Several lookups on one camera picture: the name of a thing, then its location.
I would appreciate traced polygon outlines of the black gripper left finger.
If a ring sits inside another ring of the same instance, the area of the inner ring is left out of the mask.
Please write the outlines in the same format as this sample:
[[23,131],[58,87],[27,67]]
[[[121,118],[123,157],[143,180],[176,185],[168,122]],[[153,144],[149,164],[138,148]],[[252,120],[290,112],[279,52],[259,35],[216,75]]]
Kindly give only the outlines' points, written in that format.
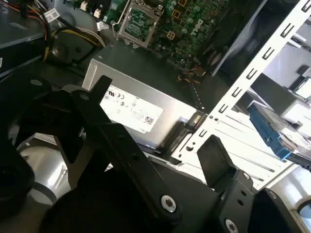
[[88,173],[100,183],[108,165],[121,175],[129,193],[153,221],[176,225],[180,203],[125,127],[112,123],[93,91],[77,86],[54,89],[33,76],[10,76],[0,82],[0,203],[12,207],[31,189],[34,172],[18,147],[35,133],[52,135],[73,169],[69,176]]

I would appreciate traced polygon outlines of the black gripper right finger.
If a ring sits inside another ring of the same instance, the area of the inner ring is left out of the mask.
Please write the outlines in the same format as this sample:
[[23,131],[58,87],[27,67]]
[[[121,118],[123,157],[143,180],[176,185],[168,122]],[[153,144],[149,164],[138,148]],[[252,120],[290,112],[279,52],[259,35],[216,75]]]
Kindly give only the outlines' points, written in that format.
[[211,135],[197,152],[209,188],[219,196],[211,223],[217,233],[297,233],[299,226],[278,194],[257,190],[237,168],[220,138]]

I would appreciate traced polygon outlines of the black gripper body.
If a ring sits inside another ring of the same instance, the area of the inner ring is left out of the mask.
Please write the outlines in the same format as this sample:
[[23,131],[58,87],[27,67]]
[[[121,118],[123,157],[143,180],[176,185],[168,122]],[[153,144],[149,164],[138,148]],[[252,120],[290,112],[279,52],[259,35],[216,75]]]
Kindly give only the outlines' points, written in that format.
[[45,214],[42,233],[215,233],[218,195],[139,148],[96,152],[77,187]]

